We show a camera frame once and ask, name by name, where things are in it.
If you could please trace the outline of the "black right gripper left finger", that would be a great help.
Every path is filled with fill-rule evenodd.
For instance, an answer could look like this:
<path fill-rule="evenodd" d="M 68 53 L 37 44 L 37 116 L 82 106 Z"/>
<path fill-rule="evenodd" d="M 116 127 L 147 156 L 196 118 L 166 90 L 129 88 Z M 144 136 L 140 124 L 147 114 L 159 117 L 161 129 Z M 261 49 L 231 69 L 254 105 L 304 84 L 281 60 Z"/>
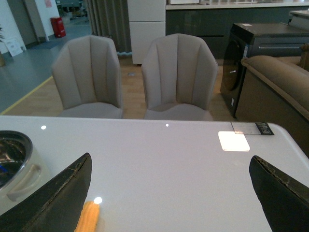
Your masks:
<path fill-rule="evenodd" d="M 2 214 L 2 232 L 72 232 L 75 230 L 91 181 L 92 159 L 85 153 Z"/>

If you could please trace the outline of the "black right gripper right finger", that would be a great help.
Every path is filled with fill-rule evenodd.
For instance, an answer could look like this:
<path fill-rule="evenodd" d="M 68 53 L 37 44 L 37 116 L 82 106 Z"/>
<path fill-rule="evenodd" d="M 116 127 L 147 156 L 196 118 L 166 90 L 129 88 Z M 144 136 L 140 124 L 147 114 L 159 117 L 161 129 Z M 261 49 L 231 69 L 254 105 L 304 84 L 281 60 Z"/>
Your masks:
<path fill-rule="evenodd" d="M 249 165 L 253 189 L 273 232 L 309 230 L 309 188 L 259 156 Z"/>

